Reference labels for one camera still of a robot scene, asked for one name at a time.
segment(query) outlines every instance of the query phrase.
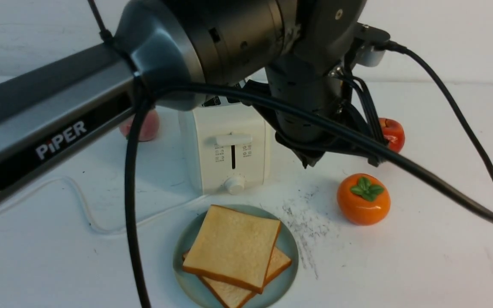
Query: toaster slot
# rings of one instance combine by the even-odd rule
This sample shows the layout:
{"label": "toaster slot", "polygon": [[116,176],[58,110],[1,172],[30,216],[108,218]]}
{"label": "toaster slot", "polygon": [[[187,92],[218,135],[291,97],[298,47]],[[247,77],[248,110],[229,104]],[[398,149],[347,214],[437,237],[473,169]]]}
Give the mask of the toaster slot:
{"label": "toaster slot", "polygon": [[231,146],[231,169],[235,169],[235,146]]}

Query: fake fruit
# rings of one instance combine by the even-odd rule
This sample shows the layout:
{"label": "fake fruit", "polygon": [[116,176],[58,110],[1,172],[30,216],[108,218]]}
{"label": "fake fruit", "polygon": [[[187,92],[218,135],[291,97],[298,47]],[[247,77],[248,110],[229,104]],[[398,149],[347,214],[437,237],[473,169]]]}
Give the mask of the fake fruit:
{"label": "fake fruit", "polygon": [[369,226],[380,222],[391,208],[391,197],[378,179],[368,174],[350,175],[337,192],[338,205],[350,222]]}
{"label": "fake fruit", "polygon": [[[130,117],[124,123],[119,126],[119,131],[125,138],[129,139],[129,134],[131,133],[131,126],[133,125],[134,117]],[[142,128],[140,129],[140,138],[141,142],[148,142],[149,140],[155,139],[157,136],[157,131],[159,131],[159,115],[157,111],[150,110],[144,122],[142,124]]]}
{"label": "fake fruit", "polygon": [[393,152],[400,152],[403,149],[405,136],[403,126],[392,119],[379,118],[383,137],[389,140],[387,145]]}

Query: black cable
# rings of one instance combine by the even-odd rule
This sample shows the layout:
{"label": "black cable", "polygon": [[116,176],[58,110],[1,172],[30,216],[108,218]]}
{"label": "black cable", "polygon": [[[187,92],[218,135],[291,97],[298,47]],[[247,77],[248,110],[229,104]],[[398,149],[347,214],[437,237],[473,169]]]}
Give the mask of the black cable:
{"label": "black cable", "polygon": [[479,156],[481,156],[481,159],[483,160],[484,165],[487,168],[488,174],[490,175],[490,178],[492,179],[493,182],[493,164],[492,161],[490,160],[490,157],[488,156],[481,142],[479,142],[477,136],[475,136],[475,133],[467,123],[467,119],[465,119],[465,117],[463,116],[463,113],[461,112],[460,107],[457,105],[456,100],[454,100],[454,97],[452,96],[452,94],[450,94],[450,91],[448,91],[448,88],[446,88],[444,82],[439,78],[437,73],[420,56],[418,56],[412,50],[409,50],[407,47],[396,43],[395,41],[389,41],[386,45],[383,46],[383,49],[387,49],[389,51],[395,51],[411,57],[414,61],[417,62],[417,64],[419,64],[419,66],[421,66],[425,70],[425,72],[427,72],[427,74],[429,74],[431,79],[435,82],[435,84],[437,84],[440,91],[446,97],[446,100],[448,100],[448,103],[450,104],[452,111],[454,111],[454,114],[456,115],[458,121],[463,127],[463,130],[471,140],[471,143],[477,150]]}
{"label": "black cable", "polygon": [[136,112],[131,132],[127,142],[127,155],[125,156],[125,224],[127,226],[127,240],[131,264],[133,267],[134,280],[137,285],[138,297],[143,308],[150,308],[149,296],[143,276],[142,260],[137,234],[137,215],[135,209],[135,179],[137,170],[137,151],[142,124],[148,111],[151,109],[149,101],[143,101]]}
{"label": "black cable", "polygon": [[[319,126],[329,133],[335,134],[340,138],[351,142],[352,144],[356,144],[360,148],[376,154],[376,156],[381,156],[385,158],[389,162],[395,164],[396,166],[399,166],[399,168],[409,172],[413,176],[430,185],[446,197],[449,197],[450,199],[456,201],[456,203],[469,210],[473,214],[487,220],[488,222],[493,223],[493,212],[483,207],[481,204],[477,203],[473,199],[467,197],[462,192],[458,191],[433,173],[424,169],[422,166],[419,166],[412,160],[409,160],[408,158],[405,158],[404,156],[391,151],[386,146],[379,144],[378,142],[367,138],[366,136],[348,127],[345,127],[344,125],[331,121],[330,119],[320,117],[315,113],[307,113],[302,109],[289,105],[282,100],[272,98],[270,96],[260,96],[259,94],[249,93],[244,89],[232,88],[230,86],[213,86],[200,83],[182,84],[162,88],[156,91],[153,96],[156,99],[161,99],[163,96],[171,92],[190,92],[215,96],[226,96],[241,101],[248,101],[249,103],[260,105],[262,107],[266,107],[276,111],[281,111],[283,113],[289,113],[290,115],[307,121],[312,125]],[[129,241],[129,252],[131,253],[131,263],[133,265],[137,291],[143,308],[149,308],[150,303],[142,271],[142,263],[137,236],[137,224],[135,214],[135,173],[140,130],[150,108],[151,104],[149,104],[148,101],[145,101],[141,104],[139,110],[134,117],[133,124],[131,126],[131,133],[129,134],[129,141],[127,143],[127,156],[125,159],[125,220],[127,224],[127,239]],[[481,156],[483,156],[483,160],[485,160],[487,169],[489,170],[489,173],[493,178],[493,166],[490,162],[490,159],[487,157],[484,150],[481,150],[480,153],[482,153]]]}
{"label": "black cable", "polygon": [[446,183],[422,166],[419,166],[412,160],[409,160],[408,158],[405,158],[404,156],[391,151],[386,146],[379,144],[378,142],[367,138],[366,136],[348,127],[345,127],[340,123],[336,123],[334,121],[331,121],[330,119],[320,117],[315,113],[307,113],[306,111],[298,107],[289,105],[282,100],[269,96],[260,96],[258,94],[249,93],[245,90],[239,90],[231,88],[229,86],[213,86],[209,84],[199,83],[182,84],[176,86],[167,86],[166,88],[158,90],[154,95],[157,99],[160,99],[162,96],[167,95],[170,92],[190,92],[227,96],[241,101],[248,101],[249,103],[260,105],[262,107],[266,107],[283,113],[289,113],[290,115],[307,121],[312,125],[319,126],[329,133],[335,134],[340,138],[343,138],[346,141],[351,142],[352,144],[355,144],[360,148],[363,148],[364,150],[375,154],[376,156],[381,156],[385,158],[389,162],[395,164],[396,166],[399,166],[399,168],[419,178],[427,185],[430,185],[440,193],[444,194],[446,197],[449,197],[450,199],[456,201],[456,203],[469,210],[473,214],[487,220],[488,222],[493,223],[493,212],[489,209],[483,207],[481,204],[477,203],[470,197],[467,197],[465,194],[458,191],[450,184]]}
{"label": "black cable", "polygon": [[353,88],[359,96],[359,101],[360,105],[362,106],[362,110],[364,111],[364,114],[366,115],[366,121],[368,122],[368,126],[370,127],[370,130],[372,131],[372,137],[374,139],[380,141],[380,143],[384,143],[383,138],[378,138],[378,130],[377,127],[380,126],[380,121],[378,120],[377,116],[374,115],[373,113],[373,108],[374,108],[374,103],[372,103],[372,106],[370,106],[370,101],[366,97],[366,93],[362,91],[362,89],[356,84],[352,78],[349,78],[346,75],[336,75],[336,78],[339,80],[342,80],[346,84],[348,84],[351,88]]}
{"label": "black cable", "polygon": [[376,105],[374,105],[374,100],[372,100],[372,95],[370,94],[370,90],[368,90],[368,85],[366,85],[366,82],[364,82],[364,80],[362,80],[362,78],[360,78],[360,77],[357,77],[357,76],[354,76],[351,74],[350,78],[359,82],[360,88],[362,89],[362,91],[366,95],[366,99],[368,99],[368,104],[372,106],[372,114],[373,114],[373,117],[375,118],[375,121],[377,123],[377,125],[376,125],[376,140],[380,140],[380,142],[385,144],[386,141],[383,138],[383,131],[382,131],[382,128],[380,125],[380,119],[378,117]]}
{"label": "black cable", "polygon": [[89,3],[90,10],[92,11],[92,15],[94,15],[94,19],[96,19],[96,23],[98,24],[98,28],[100,29],[100,38],[104,43],[108,43],[113,39],[113,35],[110,33],[110,30],[106,29],[104,22],[102,21],[102,16],[100,16],[100,12],[98,11],[98,7],[96,7],[96,3],[94,0],[86,0]]}

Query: white backdrop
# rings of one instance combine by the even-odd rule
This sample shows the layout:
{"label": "white backdrop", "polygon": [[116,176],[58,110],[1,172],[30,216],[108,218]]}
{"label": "white backdrop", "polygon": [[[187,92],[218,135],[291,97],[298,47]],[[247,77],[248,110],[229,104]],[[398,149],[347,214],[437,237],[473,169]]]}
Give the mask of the white backdrop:
{"label": "white backdrop", "polygon": [[[127,0],[98,0],[115,31]],[[363,23],[389,31],[449,82],[493,82],[493,1],[368,0]],[[16,76],[99,43],[86,0],[0,0],[0,76]],[[387,54],[367,80],[427,80],[404,56]]]}

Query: green leaf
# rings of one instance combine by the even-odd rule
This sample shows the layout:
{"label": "green leaf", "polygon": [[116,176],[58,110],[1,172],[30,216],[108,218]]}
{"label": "green leaf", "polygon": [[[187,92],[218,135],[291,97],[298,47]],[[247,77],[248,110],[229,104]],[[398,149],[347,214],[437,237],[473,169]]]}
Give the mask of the green leaf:
{"label": "green leaf", "polygon": [[373,195],[379,195],[380,193],[383,193],[385,191],[385,189],[383,187],[381,187],[380,185],[370,185],[370,187],[368,187],[368,192],[373,194]]}
{"label": "green leaf", "polygon": [[366,201],[374,201],[376,199],[377,195],[374,195],[373,193],[364,193],[362,195],[362,198]]}
{"label": "green leaf", "polygon": [[366,177],[361,177],[359,181],[356,183],[362,190],[368,190],[370,187],[370,180]]}
{"label": "green leaf", "polygon": [[363,195],[364,193],[366,193],[366,191],[360,187],[351,187],[350,191],[355,195]]}

